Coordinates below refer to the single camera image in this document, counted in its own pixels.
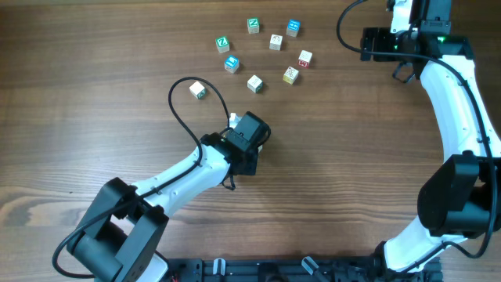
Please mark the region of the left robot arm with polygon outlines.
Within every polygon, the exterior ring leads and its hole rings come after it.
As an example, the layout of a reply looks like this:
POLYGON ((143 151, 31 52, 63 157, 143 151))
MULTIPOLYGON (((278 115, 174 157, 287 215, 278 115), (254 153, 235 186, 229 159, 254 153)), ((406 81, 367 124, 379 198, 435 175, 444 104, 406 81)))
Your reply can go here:
POLYGON ((226 129, 203 136, 166 171, 131 185, 111 179, 57 248, 66 249, 95 281, 160 281, 168 263, 157 246, 169 219, 205 190, 234 175, 254 175, 268 133, 226 129))

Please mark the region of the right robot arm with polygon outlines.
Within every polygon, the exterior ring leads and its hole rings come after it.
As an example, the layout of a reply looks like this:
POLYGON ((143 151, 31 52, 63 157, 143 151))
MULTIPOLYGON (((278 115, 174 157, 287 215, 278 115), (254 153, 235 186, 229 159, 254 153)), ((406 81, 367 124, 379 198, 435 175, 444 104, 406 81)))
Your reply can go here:
POLYGON ((378 248, 386 276, 417 273, 448 248, 480 258, 500 229, 500 138, 478 91, 469 40, 367 27, 361 59, 413 67, 434 109, 444 151, 442 166, 420 189, 417 217, 378 248))

